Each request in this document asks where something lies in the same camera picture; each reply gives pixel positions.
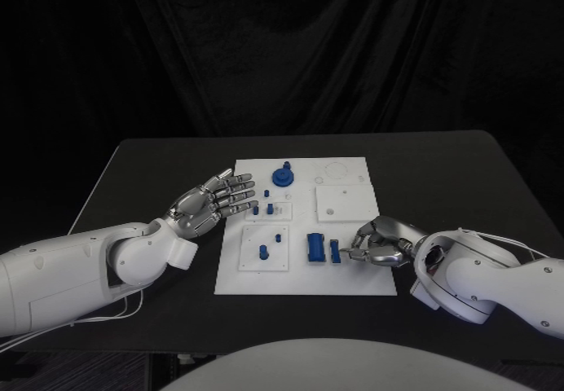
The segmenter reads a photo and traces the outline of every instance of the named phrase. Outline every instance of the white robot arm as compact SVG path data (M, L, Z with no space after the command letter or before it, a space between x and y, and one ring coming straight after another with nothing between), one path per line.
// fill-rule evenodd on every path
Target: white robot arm
M364 250L359 246L368 235ZM434 310L443 307L460 319L482 324L501 304L540 332L564 338L564 260L540 253L544 258L522 265L480 236L529 249L515 240L466 230L427 235L410 224L378 216L340 252L381 266L401 266L413 259L411 293Z
M203 235L257 206L251 175L228 169L195 187L150 224L130 223L27 244L0 255L0 336L74 321L144 289L167 264L186 270ZM107 265L121 283L110 286Z

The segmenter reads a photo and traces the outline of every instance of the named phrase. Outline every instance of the black table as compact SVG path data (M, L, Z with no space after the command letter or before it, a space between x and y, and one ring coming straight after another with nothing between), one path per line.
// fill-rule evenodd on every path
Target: black table
M564 256L554 224L496 141L480 131L126 140L74 232L160 217L186 189L235 159L329 156L365 156L381 214L428 232L463 226ZM563 358L564 340L537 332L503 307L483 325L433 311L408 294L410 266L394 270L397 297L214 296L224 228L221 222L195 240L189 271L167 268L134 317L65 327L19 349L228 354L276 340L336 337L463 360Z

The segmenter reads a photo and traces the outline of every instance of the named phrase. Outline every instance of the blue object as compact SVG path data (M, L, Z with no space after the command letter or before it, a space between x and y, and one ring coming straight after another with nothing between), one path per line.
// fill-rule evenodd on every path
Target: blue object
M290 186L294 181L294 173L290 168L290 162L284 161L284 166L273 173L273 183L278 187Z
M330 247L332 247L332 260L333 263L340 263L340 255L339 255L339 241L332 239L329 241Z
M264 244L258 249L258 256L261 257L263 260L268 259L268 251L267 251L267 246Z
M326 250L323 249L322 234L307 234L307 258L310 262L326 261Z

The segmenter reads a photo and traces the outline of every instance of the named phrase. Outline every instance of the black backdrop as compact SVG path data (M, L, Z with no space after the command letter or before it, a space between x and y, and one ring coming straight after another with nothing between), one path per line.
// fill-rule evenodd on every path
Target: black backdrop
M13 1L3 18L0 250L66 233L139 137L488 130L563 227L560 1Z

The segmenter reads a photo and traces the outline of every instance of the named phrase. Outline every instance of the cable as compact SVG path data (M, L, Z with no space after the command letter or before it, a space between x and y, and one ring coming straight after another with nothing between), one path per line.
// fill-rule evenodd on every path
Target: cable
M45 334L46 332L51 332L52 330L56 330L58 328L62 328L65 326L74 326L75 323L89 323L89 322L104 322L105 320L114 320L114 319L126 319L128 318L130 316L133 316L139 310L141 309L141 306L143 306L143 290L139 291L141 293L141 298L139 300L139 306L137 306L137 309L136 311L133 311L130 314L124 315L126 311L127 311L127 297L124 298L124 302L126 302L126 308L124 310L120 312L120 314L117 314L115 316L97 316L94 318L85 318L85 319L79 319L79 320L74 320L72 322L68 322L68 323L64 323L61 324L59 326L55 326L55 327L51 327L51 328L46 328L45 330L40 330L38 332L30 332L27 334L23 334L22 336L16 337L13 340L9 340L9 342L4 342L2 345L0 345L0 348L4 348L0 350L0 353L3 353L6 350L10 350L14 346L17 346L19 344L22 344L23 342L26 342L27 340L30 340L32 338L36 338L40 334Z
M472 230L466 230L465 228L460 228L460 231L467 233L467 234L475 234L478 236L483 236L485 238L498 240L499 242L509 243L514 246L525 248L527 250L529 250L529 252L537 253L542 257L550 258L550 256L547 254L542 254L540 251L534 250L525 243L521 243L519 241L516 241L514 239L505 238L502 236L495 236L495 235L491 235L491 234L485 234L483 232L476 232L476 231L472 231Z

